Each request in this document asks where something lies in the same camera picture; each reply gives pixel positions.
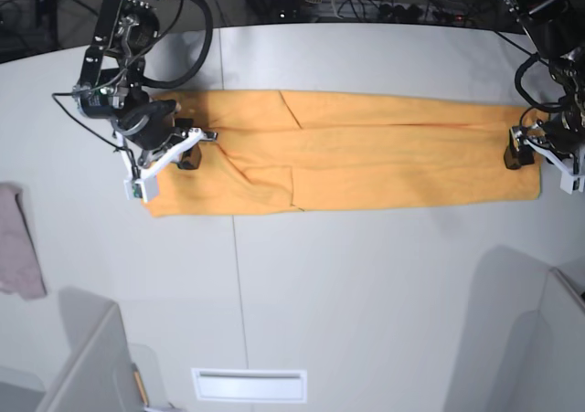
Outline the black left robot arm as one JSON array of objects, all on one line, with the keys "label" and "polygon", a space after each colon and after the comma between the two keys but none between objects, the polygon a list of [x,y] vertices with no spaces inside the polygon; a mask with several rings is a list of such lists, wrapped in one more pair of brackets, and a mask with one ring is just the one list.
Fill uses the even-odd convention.
[{"label": "black left robot arm", "polygon": [[[505,167],[518,170],[540,154],[571,176],[584,173],[584,8],[583,0],[503,0],[536,51],[517,69],[515,88],[528,108],[510,128]],[[563,89],[555,101],[534,99],[523,85],[542,61]]]}]

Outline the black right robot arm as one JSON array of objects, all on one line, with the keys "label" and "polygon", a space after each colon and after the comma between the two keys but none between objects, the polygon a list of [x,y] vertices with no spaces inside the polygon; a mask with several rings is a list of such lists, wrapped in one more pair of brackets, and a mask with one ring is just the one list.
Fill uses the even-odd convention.
[{"label": "black right robot arm", "polygon": [[198,7],[205,21],[203,46],[195,63],[170,81],[144,75],[145,56],[163,39],[152,3],[155,0],[102,0],[93,40],[87,48],[77,85],[71,92],[81,113],[110,122],[120,138],[132,174],[184,141],[192,124],[178,120],[175,100],[154,100],[148,89],[176,89],[204,64],[213,37],[213,16],[205,0],[178,0]]}]

